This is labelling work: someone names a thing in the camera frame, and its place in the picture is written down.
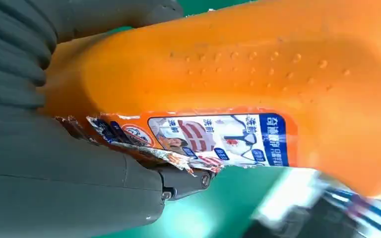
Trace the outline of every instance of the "cartoon illustration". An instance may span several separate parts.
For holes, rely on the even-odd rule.
[[[185,140],[194,152],[212,151],[215,141],[211,133],[205,131],[205,127],[195,121],[178,120]]]
[[[224,149],[227,152],[231,152],[235,155],[240,155],[246,159],[249,158],[250,151],[257,143],[257,138],[254,132],[256,128],[251,120],[248,120],[248,124],[254,127],[252,133],[248,133],[247,124],[237,119],[236,116],[229,116],[228,119],[217,121],[217,128],[220,128],[221,141]]]
[[[246,114],[151,118],[148,124],[163,148],[188,156],[191,167],[219,171],[227,165],[279,165],[278,156],[285,148],[280,147],[276,117]]]
[[[215,141],[211,133],[198,122],[179,119],[151,119],[148,122],[160,144],[167,150],[181,154],[182,147],[189,147],[194,152],[212,151]]]

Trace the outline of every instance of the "green background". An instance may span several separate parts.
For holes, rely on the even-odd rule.
[[[179,0],[185,15],[245,3],[247,0]],[[155,223],[101,238],[238,238],[250,216],[280,176],[282,168],[225,168],[207,191],[167,202]]]

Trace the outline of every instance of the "torn label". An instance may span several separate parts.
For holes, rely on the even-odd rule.
[[[118,115],[118,117],[120,119],[124,119],[124,120],[140,119],[141,118],[140,116],[122,116],[122,115]]]

